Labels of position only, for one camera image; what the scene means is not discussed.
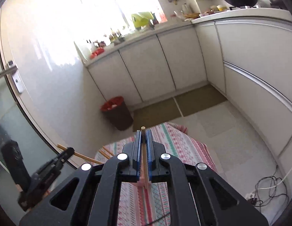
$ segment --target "frosted glass panel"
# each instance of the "frosted glass panel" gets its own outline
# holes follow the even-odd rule
[[[11,92],[4,78],[0,79],[0,146],[7,140],[18,142],[23,156],[23,162],[31,175],[41,165],[56,156],[55,152],[41,139],[28,123],[18,106],[15,104]],[[4,161],[0,153],[0,205],[6,214],[16,224],[25,212],[17,203],[18,191],[10,174],[3,167]],[[59,184],[74,169],[65,164],[61,175],[57,179]]]

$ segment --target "white kitchen cabinet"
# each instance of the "white kitchen cabinet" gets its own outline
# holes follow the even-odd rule
[[[292,24],[263,19],[216,22],[224,61],[264,80],[292,101]]]
[[[292,168],[292,140],[289,142],[288,146],[282,152],[279,157],[279,161],[283,167],[284,173],[287,174],[289,170]],[[286,183],[288,183],[288,189],[290,191],[290,198],[292,196],[292,171],[287,176]]]
[[[175,91],[156,35],[120,49],[120,54],[143,101]]]
[[[195,29],[204,57],[208,81],[225,92],[224,63],[214,22],[197,25]]]
[[[279,155],[292,136],[292,111],[281,96],[248,73],[225,64],[226,94],[250,118],[270,150]]]
[[[176,89],[207,80],[197,34],[192,27],[158,34]]]
[[[98,60],[88,70],[106,100],[123,96],[127,105],[142,102],[118,51]]]

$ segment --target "power cord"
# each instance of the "power cord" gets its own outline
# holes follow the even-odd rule
[[[154,221],[152,221],[152,222],[148,223],[148,224],[145,224],[144,226],[149,226],[149,225],[152,225],[152,224],[154,224],[154,223],[156,223],[156,222],[158,222],[158,221],[162,220],[163,218],[167,217],[168,215],[170,215],[170,212],[169,212],[169,213],[167,213],[167,214],[165,214],[164,216],[161,216],[160,218],[158,218],[158,219],[156,219],[156,220],[154,220]]]
[[[288,171],[288,173],[284,176],[284,178],[278,183],[278,184],[275,184],[274,186],[271,186],[271,187],[268,187],[268,188],[255,188],[255,190],[253,190],[251,193],[254,193],[256,190],[260,190],[260,189],[272,189],[272,188],[275,188],[277,187],[278,185],[280,185],[281,183],[283,183],[283,181],[286,179],[286,177],[289,175],[289,173],[292,171],[292,168]]]
[[[258,183],[255,185],[255,194],[253,195],[252,198],[248,199],[248,201],[255,207],[259,207],[259,211],[261,212],[261,208],[264,207],[264,206],[267,206],[274,198],[277,198],[277,197],[280,197],[280,196],[285,196],[285,200],[283,202],[283,204],[279,207],[279,210],[276,212],[275,216],[273,217],[271,223],[274,221],[275,217],[278,215],[278,213],[280,212],[280,210],[282,209],[283,205],[286,203],[289,203],[289,197],[287,195],[287,186],[284,182],[284,179],[286,178],[286,176],[289,174],[289,171],[288,174],[284,177],[284,179],[281,179],[280,177],[275,177],[275,174],[278,170],[278,165],[276,165],[276,170],[274,172],[274,174],[272,176],[268,176],[268,177],[263,177],[262,179],[260,179],[258,181]],[[271,179],[271,183],[270,183],[270,187],[269,188],[265,188],[265,189],[269,189],[269,198],[266,199],[266,200],[261,200],[260,199],[260,196],[259,196],[259,193],[258,193],[258,190],[260,188],[259,187],[259,183],[262,182],[263,180],[265,179]],[[277,191],[277,187],[278,185],[280,185],[281,183],[283,183],[284,187],[285,187],[285,193],[282,193],[282,194],[279,194],[279,195],[276,195],[276,191]]]

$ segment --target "metal screw cap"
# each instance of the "metal screw cap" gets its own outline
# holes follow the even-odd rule
[[[83,170],[83,171],[88,171],[89,169],[91,169],[91,164],[89,164],[89,163],[85,163],[85,164],[83,164],[82,166],[81,166],[81,169]]]
[[[118,156],[117,156],[117,158],[121,161],[126,160],[127,157],[128,157],[128,155],[126,155],[125,153],[118,154]]]
[[[198,163],[197,164],[197,168],[200,170],[206,170],[207,169],[207,165],[205,163]]]
[[[170,157],[171,157],[171,155],[169,155],[169,154],[167,154],[167,153],[161,154],[161,158],[162,158],[163,160],[169,160]]]

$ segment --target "chopstick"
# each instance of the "chopstick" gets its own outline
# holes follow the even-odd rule
[[[111,156],[114,156],[114,154],[111,152],[111,151],[109,151],[107,148],[105,148],[104,146],[102,147],[105,151],[107,151],[107,153],[109,153]]]
[[[99,149],[99,153],[103,155],[106,159],[110,159],[110,157],[107,154],[105,154],[101,149]]]
[[[143,163],[143,168],[144,168],[145,189],[148,189],[149,176],[148,176],[146,128],[145,127],[141,127],[141,140],[142,140],[142,163]]]
[[[62,149],[62,150],[66,150],[66,149],[67,149],[66,147],[62,146],[61,144],[57,144],[57,147],[58,147],[59,149]],[[89,157],[87,157],[87,156],[85,156],[85,155],[82,155],[82,154],[79,154],[79,153],[77,153],[77,152],[75,152],[74,155],[75,155],[75,156],[78,156],[78,157],[80,157],[80,158],[82,158],[82,159],[84,159],[84,160],[91,161],[91,162],[94,162],[94,163],[99,164],[99,165],[100,165],[100,164],[103,164],[103,162],[100,162],[100,161],[97,161],[97,160],[95,160],[95,159],[89,158]]]

